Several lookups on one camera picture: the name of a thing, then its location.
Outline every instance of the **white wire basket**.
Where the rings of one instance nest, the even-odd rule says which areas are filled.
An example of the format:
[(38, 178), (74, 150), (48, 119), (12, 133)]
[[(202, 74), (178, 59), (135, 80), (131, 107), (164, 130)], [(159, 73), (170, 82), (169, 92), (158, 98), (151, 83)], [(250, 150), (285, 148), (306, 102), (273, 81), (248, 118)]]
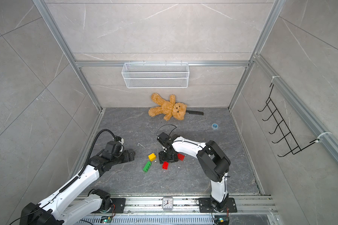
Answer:
[(189, 65), (182, 62), (124, 63), (127, 88), (187, 88)]

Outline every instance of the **clock face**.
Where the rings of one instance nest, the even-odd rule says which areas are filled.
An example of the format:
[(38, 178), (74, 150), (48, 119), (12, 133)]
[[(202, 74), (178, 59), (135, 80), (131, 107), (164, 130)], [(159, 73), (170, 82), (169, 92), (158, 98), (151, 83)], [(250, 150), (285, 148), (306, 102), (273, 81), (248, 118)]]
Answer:
[(172, 197), (163, 197), (163, 210), (172, 210), (173, 209), (173, 198)]

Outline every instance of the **cable tie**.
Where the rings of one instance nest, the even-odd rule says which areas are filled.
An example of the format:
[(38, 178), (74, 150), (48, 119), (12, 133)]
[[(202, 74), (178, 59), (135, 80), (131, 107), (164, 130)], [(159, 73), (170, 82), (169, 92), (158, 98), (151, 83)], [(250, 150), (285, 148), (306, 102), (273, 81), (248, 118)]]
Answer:
[(271, 81), (272, 83), (273, 83), (273, 79), (274, 79), (275, 77), (280, 77), (280, 76), (272, 76), (272, 81)]
[(321, 137), (322, 135), (326, 134), (326, 133), (332, 134), (332, 132), (323, 132), (323, 133), (321, 133), (321, 134), (317, 137), (317, 139), (316, 139), (314, 142), (318, 143), (319, 140), (320, 140), (320, 137)]

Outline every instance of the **lego brick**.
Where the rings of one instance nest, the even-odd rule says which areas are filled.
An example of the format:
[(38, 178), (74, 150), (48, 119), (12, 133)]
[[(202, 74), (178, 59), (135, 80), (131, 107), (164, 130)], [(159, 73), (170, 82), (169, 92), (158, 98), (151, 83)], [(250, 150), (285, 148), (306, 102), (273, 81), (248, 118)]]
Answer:
[(150, 154), (148, 157), (151, 162), (156, 159), (156, 155), (154, 153)]
[(169, 163), (168, 162), (164, 162), (163, 163), (163, 169), (168, 169)]
[(144, 172), (148, 172), (150, 166), (151, 166), (151, 162), (148, 161), (147, 164), (145, 165), (143, 171), (144, 171)]
[(183, 161), (184, 158), (185, 158), (185, 155), (182, 155), (182, 154), (178, 153), (178, 159), (179, 159), (180, 161)]

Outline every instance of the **black wire rack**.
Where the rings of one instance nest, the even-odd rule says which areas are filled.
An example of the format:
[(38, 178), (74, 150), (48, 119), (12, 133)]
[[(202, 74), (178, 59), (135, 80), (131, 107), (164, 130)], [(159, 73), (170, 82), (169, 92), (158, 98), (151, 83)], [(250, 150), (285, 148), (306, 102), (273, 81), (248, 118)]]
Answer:
[[(289, 149), (290, 149), (290, 151), (289, 151), (288, 153), (286, 153), (285, 155), (278, 155), (278, 156), (279, 156), (279, 157), (284, 157), (284, 156), (288, 155), (289, 153), (292, 153), (293, 155), (295, 155), (295, 154), (297, 154), (298, 152), (303, 151), (303, 150), (306, 149), (307, 147), (309, 147), (309, 146), (311, 146), (312, 144), (316, 143), (316, 141), (318, 141), (319, 139), (314, 139), (313, 141), (309, 142), (309, 145), (307, 145), (307, 146), (304, 147), (304, 148), (301, 148), (301, 147), (298, 145), (297, 140), (296, 140), (295, 137), (293, 136), (293, 133), (290, 131), (290, 129), (289, 129), (287, 123), (285, 122), (283, 116), (280, 114), (280, 111), (278, 110), (277, 106), (275, 106), (274, 102), (273, 102), (272, 99), (270, 98), (270, 95), (272, 94), (273, 87), (274, 87), (273, 83), (271, 83), (269, 87), (271, 87), (271, 90), (270, 90), (270, 93), (269, 93), (269, 97), (268, 97), (267, 100), (265, 101), (266, 105), (265, 105), (265, 107), (264, 107), (262, 110), (258, 110), (258, 111), (259, 111), (259, 112), (262, 112), (266, 107), (268, 107), (268, 109), (269, 109), (270, 112), (271, 112), (271, 115), (268, 117), (268, 119), (270, 119), (270, 118), (273, 116), (274, 119), (275, 119), (275, 122), (277, 123), (277, 126), (275, 127), (274, 132), (273, 132), (273, 133), (269, 132), (269, 133), (270, 133), (270, 134), (274, 134), (275, 131), (277, 131), (277, 128), (279, 128), (279, 129), (280, 129), (280, 132), (281, 132), (282, 135), (283, 135), (283, 137), (282, 137), (279, 141), (277, 141), (277, 142), (272, 142), (272, 143), (276, 144), (276, 143), (278, 143), (278, 142), (280, 142), (281, 140), (284, 139), (284, 140), (286, 141), (286, 143), (287, 143)], [(275, 110), (272, 110), (272, 109), (269, 107), (268, 104), (269, 104), (270, 102), (274, 105)], [(278, 112), (278, 114), (280, 115), (280, 119), (277, 120), (277, 118), (275, 118), (275, 115), (274, 115), (275, 112)], [(288, 129), (288, 131), (289, 131), (287, 134), (284, 134), (282, 128), (280, 127), (280, 124), (281, 124), (281, 123), (284, 123), (285, 126), (287, 127), (287, 129)], [(287, 138), (288, 138), (287, 136), (288, 136), (288, 135), (291, 135), (292, 138), (293, 138), (293, 140), (294, 140), (295, 143), (296, 143), (296, 147), (293, 148), (293, 149), (291, 148), (291, 146), (290, 146), (289, 143), (288, 143), (288, 140), (287, 140)]]

